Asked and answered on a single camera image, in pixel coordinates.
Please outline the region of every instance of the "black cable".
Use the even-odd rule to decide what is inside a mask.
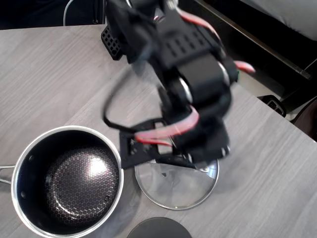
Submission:
[[[98,23],[98,20],[97,20],[97,3],[98,3],[98,0],[95,0],[94,1],[94,4],[93,4],[93,23],[94,24],[97,24]]]
[[[115,97],[115,95],[118,93],[118,91],[125,85],[125,83],[128,81],[128,78],[130,76],[132,72],[132,68],[129,67],[129,69],[127,69],[124,73],[122,73],[122,75],[120,76],[120,79],[118,81],[118,83],[115,85],[115,87],[113,88],[113,90],[110,93],[110,96],[107,98],[105,104],[104,104],[104,110],[103,110],[103,120],[105,122],[105,124],[111,128],[120,130],[120,131],[125,131],[127,133],[136,133],[137,130],[136,129],[132,129],[130,127],[126,127],[123,125],[119,125],[116,123],[111,122],[108,118],[107,118],[107,111]]]

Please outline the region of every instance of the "black round object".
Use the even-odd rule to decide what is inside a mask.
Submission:
[[[57,132],[24,157],[17,177],[18,203],[39,229],[77,234],[111,208],[119,177],[116,156],[103,140],[80,130]]]
[[[189,232],[178,222],[155,217],[138,224],[128,238],[192,238]]]

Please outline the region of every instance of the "metal rivet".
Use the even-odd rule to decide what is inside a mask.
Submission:
[[[24,199],[26,198],[26,194],[25,194],[25,192],[21,192],[21,197],[23,197]]]

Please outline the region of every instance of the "floor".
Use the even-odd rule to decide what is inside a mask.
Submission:
[[[270,88],[268,88],[267,86],[263,85],[262,83],[260,83],[257,80],[257,75],[251,76],[249,74],[246,74],[244,72],[239,72],[239,80],[238,83],[244,87],[246,90],[248,90],[252,95],[259,97],[259,96],[264,96],[264,95],[274,95],[276,96],[278,99],[281,98],[281,94],[282,92],[282,87],[280,87],[280,85],[276,85],[276,88],[274,91],[272,91]],[[296,115],[301,111],[301,109],[304,108],[304,106],[306,105],[302,105],[300,106],[298,109],[292,111],[291,113],[286,115],[286,119],[291,121],[293,120]]]

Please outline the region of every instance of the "black plastic bracket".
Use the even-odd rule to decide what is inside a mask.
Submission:
[[[156,123],[163,123],[163,119],[151,119],[138,124],[133,129],[150,130],[156,127]],[[121,167],[125,170],[136,165],[155,160],[158,164],[169,164],[195,169],[195,165],[188,158],[180,154],[160,154],[157,145],[142,144],[134,139],[134,134],[124,131],[120,132],[120,156]]]
[[[101,33],[101,40],[108,50],[113,60],[120,60],[123,56],[120,44],[116,38],[111,35],[111,31],[107,26]]]

